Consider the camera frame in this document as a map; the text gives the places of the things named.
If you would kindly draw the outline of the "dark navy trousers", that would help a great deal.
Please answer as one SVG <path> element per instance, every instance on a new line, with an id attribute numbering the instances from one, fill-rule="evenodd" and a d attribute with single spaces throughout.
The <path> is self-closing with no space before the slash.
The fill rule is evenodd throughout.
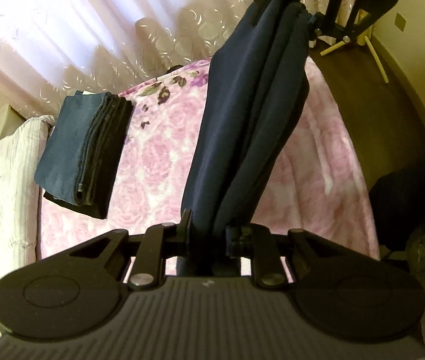
<path id="1" fill-rule="evenodd" d="M 300 0 L 252 4 L 212 57 L 200 135 L 182 196 L 194 252 L 178 275 L 238 275 L 226 231 L 250 223 L 309 93 L 309 13 Z"/>

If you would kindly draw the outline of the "stack of folded clothes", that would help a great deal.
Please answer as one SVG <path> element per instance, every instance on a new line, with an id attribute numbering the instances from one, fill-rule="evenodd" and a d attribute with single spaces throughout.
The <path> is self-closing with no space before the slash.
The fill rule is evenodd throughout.
<path id="1" fill-rule="evenodd" d="M 106 219 L 134 103 L 110 92 L 64 99 L 34 180 L 44 198 Z"/>

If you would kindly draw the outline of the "pink rose blanket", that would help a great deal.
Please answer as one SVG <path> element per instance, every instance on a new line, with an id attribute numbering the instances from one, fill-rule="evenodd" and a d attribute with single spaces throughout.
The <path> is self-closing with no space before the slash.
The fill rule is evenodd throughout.
<path id="1" fill-rule="evenodd" d="M 136 107 L 104 220 L 42 201 L 39 254 L 50 257 L 115 228 L 144 233 L 180 219 L 182 194 L 199 135 L 209 61 L 145 81 L 126 91 Z M 303 228 L 378 258 L 366 182 L 333 95 L 308 60 L 309 95 L 262 194 L 254 223 L 272 233 Z"/>

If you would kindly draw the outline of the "grey striped duvet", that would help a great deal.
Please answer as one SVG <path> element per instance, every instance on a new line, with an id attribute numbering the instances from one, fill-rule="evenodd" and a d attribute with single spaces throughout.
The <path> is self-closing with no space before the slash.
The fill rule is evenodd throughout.
<path id="1" fill-rule="evenodd" d="M 52 116 L 26 120 L 0 140 L 0 279 L 36 260 L 40 188 L 34 181 Z"/>

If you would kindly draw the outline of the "white lace curtain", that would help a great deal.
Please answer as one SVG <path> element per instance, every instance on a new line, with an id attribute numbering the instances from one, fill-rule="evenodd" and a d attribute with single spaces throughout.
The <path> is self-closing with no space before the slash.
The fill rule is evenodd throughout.
<path id="1" fill-rule="evenodd" d="M 55 114 L 211 56 L 252 0 L 0 0 L 0 107 Z"/>

